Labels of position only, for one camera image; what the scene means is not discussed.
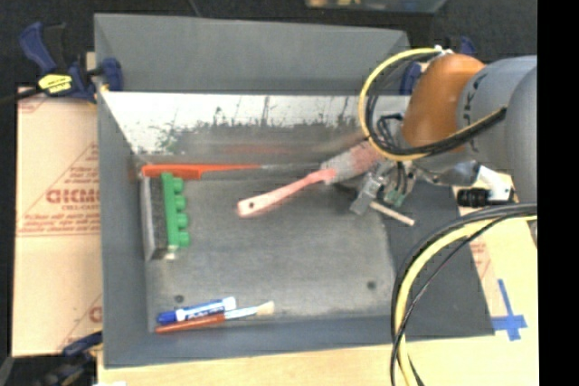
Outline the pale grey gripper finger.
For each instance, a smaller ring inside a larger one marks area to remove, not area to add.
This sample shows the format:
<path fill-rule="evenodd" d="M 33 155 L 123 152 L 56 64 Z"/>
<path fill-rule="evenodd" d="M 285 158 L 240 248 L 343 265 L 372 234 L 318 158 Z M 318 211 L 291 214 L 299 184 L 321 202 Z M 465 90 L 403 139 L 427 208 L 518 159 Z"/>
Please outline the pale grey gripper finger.
<path fill-rule="evenodd" d="M 380 212 L 391 219 L 399 221 L 400 223 L 402 223 L 406 226 L 413 226 L 415 224 L 414 219 L 407 217 L 406 215 L 403 215 L 403 214 L 399 213 L 398 211 L 396 211 L 392 208 L 389 208 L 389 207 L 387 207 L 379 202 L 376 202 L 376 201 L 371 202 L 370 207 L 373 210 Z"/>
<path fill-rule="evenodd" d="M 350 204 L 349 210 L 357 215 L 364 214 L 382 187 L 380 178 L 374 174 L 366 174 L 358 185 L 356 198 Z"/>

